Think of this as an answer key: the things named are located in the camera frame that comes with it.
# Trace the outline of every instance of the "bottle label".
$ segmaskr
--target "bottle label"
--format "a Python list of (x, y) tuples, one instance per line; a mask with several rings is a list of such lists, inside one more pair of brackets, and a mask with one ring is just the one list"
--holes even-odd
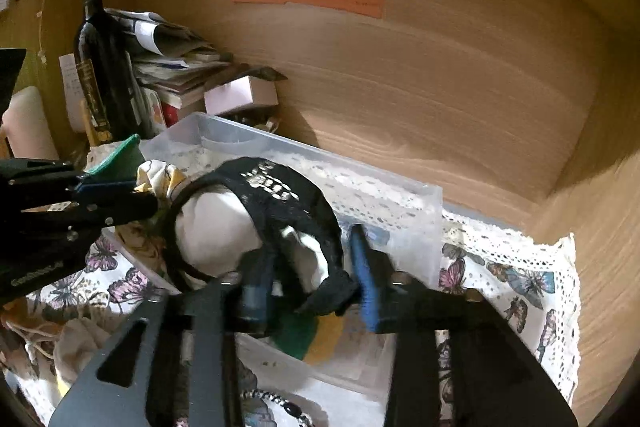
[(98, 140), (100, 142), (108, 142), (113, 140), (111, 134), (111, 126), (107, 120), (107, 111), (102, 103), (102, 97), (98, 90), (98, 84), (95, 81), (94, 64), (91, 59), (83, 60), (76, 64), (78, 70), (78, 77), (80, 79), (80, 85), (84, 92), (84, 98), (89, 107), (91, 113), (92, 124), (98, 134)]

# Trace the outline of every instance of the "green cloth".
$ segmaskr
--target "green cloth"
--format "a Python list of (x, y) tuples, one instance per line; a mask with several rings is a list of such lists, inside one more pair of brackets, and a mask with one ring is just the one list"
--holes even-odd
[(302, 360), (318, 331), (318, 318), (288, 310), (280, 301), (276, 299), (276, 323), (269, 336), (279, 350)]
[(138, 176), (138, 167), (145, 162), (145, 157), (138, 147), (139, 144), (140, 135), (132, 134), (100, 164), (86, 173), (91, 176), (92, 181), (96, 182), (135, 180)]

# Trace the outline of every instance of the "wine bottle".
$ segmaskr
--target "wine bottle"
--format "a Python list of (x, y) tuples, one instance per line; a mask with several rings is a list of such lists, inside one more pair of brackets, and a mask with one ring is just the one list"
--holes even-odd
[(76, 67), (100, 142), (146, 137), (146, 108), (118, 23), (102, 0), (84, 0), (76, 35)]

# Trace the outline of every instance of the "stack of papers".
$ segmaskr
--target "stack of papers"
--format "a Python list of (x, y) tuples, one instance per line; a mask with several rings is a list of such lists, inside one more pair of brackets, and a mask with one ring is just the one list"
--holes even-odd
[(233, 58), (157, 13), (106, 11), (120, 24), (133, 72), (143, 85), (182, 93), (204, 84), (209, 74), (228, 66)]

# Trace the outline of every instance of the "beaded bracelet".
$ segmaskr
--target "beaded bracelet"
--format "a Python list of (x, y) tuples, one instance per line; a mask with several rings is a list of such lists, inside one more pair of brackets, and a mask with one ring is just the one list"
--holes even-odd
[(300, 427), (314, 427), (314, 423), (307, 413), (302, 412), (299, 406), (290, 402), (289, 400), (281, 397), (279, 394), (271, 393), (270, 391), (264, 391), (262, 389), (252, 389), (250, 391), (242, 391), (240, 393), (242, 400), (249, 400), (251, 398), (260, 398), (263, 400), (269, 400), (273, 403), (281, 406), (287, 414), (293, 416), (298, 421)]

